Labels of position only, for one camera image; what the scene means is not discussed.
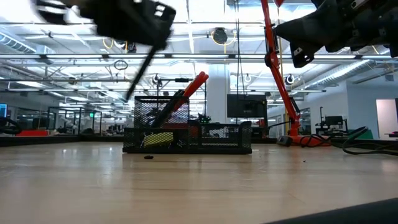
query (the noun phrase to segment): fluorescent light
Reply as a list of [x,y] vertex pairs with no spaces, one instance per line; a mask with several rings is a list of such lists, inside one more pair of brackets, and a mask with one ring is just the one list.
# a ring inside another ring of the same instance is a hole
[[241,55],[241,58],[264,59],[265,55]]
[[31,55],[31,54],[19,54],[19,55],[0,55],[0,58],[28,59],[28,58],[40,58],[40,56],[39,55]]
[[[146,58],[146,54],[111,54],[109,58]],[[154,58],[164,58],[162,54],[155,54]]]
[[324,93],[326,90],[292,90],[292,92],[296,93]]
[[47,58],[102,58],[102,55],[88,54],[88,55],[47,55]]
[[40,91],[38,89],[7,89],[7,91]]
[[67,89],[48,89],[44,91],[75,91],[75,90],[67,90]]
[[314,59],[354,59],[356,55],[314,55]]
[[22,85],[27,85],[30,87],[36,87],[36,88],[40,88],[40,87],[46,87],[43,84],[40,84],[38,82],[29,82],[29,81],[21,81],[21,82],[17,82],[18,84],[22,84]]
[[119,95],[119,93],[115,93],[115,92],[113,92],[113,91],[107,91],[107,92],[105,93],[105,95],[110,96],[110,97],[112,97],[112,98],[114,98],[114,99],[117,99],[117,100],[121,98],[121,96]]
[[59,93],[54,93],[54,92],[49,92],[50,94],[54,95],[54,96],[59,96],[59,97],[65,97],[64,95],[61,95]]
[[112,109],[112,106],[99,106],[99,107],[104,109]]
[[228,58],[229,55],[220,54],[173,54],[173,58]]
[[364,56],[362,56],[362,59],[373,59],[373,60],[391,59],[391,56],[390,55],[364,55]]
[[267,100],[268,102],[272,103],[272,102],[283,102],[283,100]]
[[89,101],[88,99],[79,96],[70,96],[69,98],[76,101]]

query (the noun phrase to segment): ceiling pipe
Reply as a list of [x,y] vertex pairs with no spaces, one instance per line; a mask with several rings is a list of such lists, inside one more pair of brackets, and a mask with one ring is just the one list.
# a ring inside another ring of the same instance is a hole
[[[389,49],[383,51],[381,55],[384,55],[386,53],[389,53]],[[331,86],[343,80],[367,72],[375,64],[376,62],[374,60],[362,60],[349,65],[340,65],[320,75],[319,77],[314,78],[312,81],[307,82],[306,84],[295,87],[295,89],[306,90],[306,89],[315,88],[317,86],[322,86],[322,87]]]
[[366,77],[366,78],[362,78],[360,80],[356,80],[355,82],[353,82],[353,84],[364,83],[364,82],[373,80],[375,78],[380,78],[380,77],[383,77],[383,76],[386,76],[386,75],[390,75],[390,74],[395,73],[395,72],[398,72],[398,68],[394,68],[393,70],[384,71],[384,72],[381,72],[381,73],[378,73],[378,74],[371,75],[371,76]]

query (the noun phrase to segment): table surface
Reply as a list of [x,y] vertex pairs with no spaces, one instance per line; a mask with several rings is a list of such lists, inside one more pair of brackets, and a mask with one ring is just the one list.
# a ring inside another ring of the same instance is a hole
[[0,223],[265,223],[398,197],[392,156],[270,144],[145,160],[121,148],[0,148]]

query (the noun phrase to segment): yellow object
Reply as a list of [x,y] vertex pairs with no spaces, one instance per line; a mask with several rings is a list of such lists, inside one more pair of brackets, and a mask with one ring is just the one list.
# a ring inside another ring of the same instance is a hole
[[159,133],[145,136],[144,147],[170,144],[174,140],[173,133]]
[[103,38],[103,39],[102,39],[102,43],[104,44],[104,47],[106,47],[107,49],[111,49],[111,48],[113,47],[114,39],[112,39],[111,46],[106,45],[105,39],[106,39],[106,38]]

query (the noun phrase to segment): circular ceiling fixture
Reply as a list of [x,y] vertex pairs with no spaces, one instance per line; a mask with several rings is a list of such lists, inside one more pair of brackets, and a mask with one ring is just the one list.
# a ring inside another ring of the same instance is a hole
[[245,82],[250,82],[251,81],[251,76],[247,73],[246,76],[244,77]]
[[285,78],[285,84],[293,85],[294,80],[295,80],[294,76],[292,74],[290,74],[288,77]]
[[225,44],[226,41],[228,40],[228,36],[225,33],[224,28],[218,27],[213,31],[213,40],[217,44]]
[[129,67],[129,64],[128,64],[127,62],[123,61],[123,60],[117,60],[117,61],[113,64],[113,66],[114,66],[117,70],[121,71],[121,70],[126,70],[126,69]]

